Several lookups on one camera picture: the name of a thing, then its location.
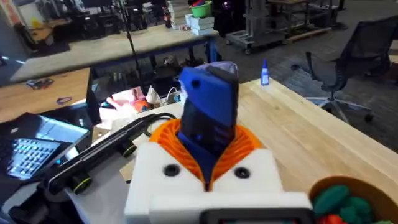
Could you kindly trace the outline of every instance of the laptop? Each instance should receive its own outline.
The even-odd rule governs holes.
[[[0,172],[27,180],[54,165],[86,138],[87,129],[35,114],[0,124]]]

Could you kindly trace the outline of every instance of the green bowl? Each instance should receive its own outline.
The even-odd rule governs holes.
[[[191,7],[192,14],[195,18],[206,18],[211,15],[211,1],[206,1],[201,6]]]

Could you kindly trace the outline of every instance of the laptop keyboard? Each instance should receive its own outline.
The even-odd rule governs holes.
[[[36,139],[19,138],[1,140],[0,163],[7,162],[7,174],[21,180],[31,178],[60,143]]]

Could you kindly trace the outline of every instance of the blue bottle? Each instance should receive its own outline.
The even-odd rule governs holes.
[[[267,68],[267,60],[264,59],[264,63],[262,64],[261,69],[261,85],[268,85],[269,84],[269,75],[268,75],[268,68]]]

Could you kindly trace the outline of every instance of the black screw hole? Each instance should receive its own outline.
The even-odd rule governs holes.
[[[163,173],[167,177],[175,177],[180,173],[180,167],[176,164],[169,164],[164,167]]]
[[[199,86],[200,86],[200,81],[199,81],[199,80],[192,80],[191,85],[192,85],[192,87],[194,87],[194,88],[199,88]]]
[[[235,176],[240,179],[247,179],[250,177],[250,171],[244,167],[238,167],[235,169]]]

